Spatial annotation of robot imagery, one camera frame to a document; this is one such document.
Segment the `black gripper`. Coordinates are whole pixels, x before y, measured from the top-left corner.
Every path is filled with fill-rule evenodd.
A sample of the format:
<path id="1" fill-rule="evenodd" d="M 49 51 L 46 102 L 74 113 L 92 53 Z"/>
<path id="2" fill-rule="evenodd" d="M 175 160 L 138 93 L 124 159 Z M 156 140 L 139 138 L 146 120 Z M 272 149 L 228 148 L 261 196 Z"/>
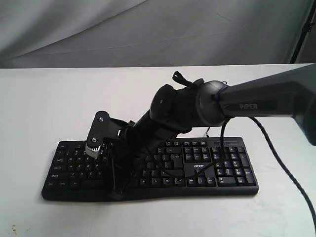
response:
<path id="1" fill-rule="evenodd" d="M 146 155 L 160 143 L 173 137 L 173 131 L 152 121 L 129 123 L 121 128 L 119 140 L 115 141 L 114 156 L 110 151 L 113 185 L 112 200 L 124 200 L 138 188 L 138 177 L 131 173 L 140 169 Z M 115 173 L 115 165 L 122 173 Z"/>

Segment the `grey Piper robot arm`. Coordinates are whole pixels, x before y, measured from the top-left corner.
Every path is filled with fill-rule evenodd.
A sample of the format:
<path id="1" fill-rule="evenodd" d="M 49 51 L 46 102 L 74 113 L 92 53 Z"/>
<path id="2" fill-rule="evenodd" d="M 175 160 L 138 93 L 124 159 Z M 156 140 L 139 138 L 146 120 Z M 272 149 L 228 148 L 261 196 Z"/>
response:
<path id="1" fill-rule="evenodd" d="M 195 127 L 225 130 L 229 120 L 288 117 L 311 144 L 316 142 L 316 67 L 311 64 L 229 86 L 203 79 L 164 85 L 137 122 L 110 119 L 104 139 L 110 158 L 111 200 L 169 197 L 252 196 L 259 186 L 243 140 L 178 139 Z"/>

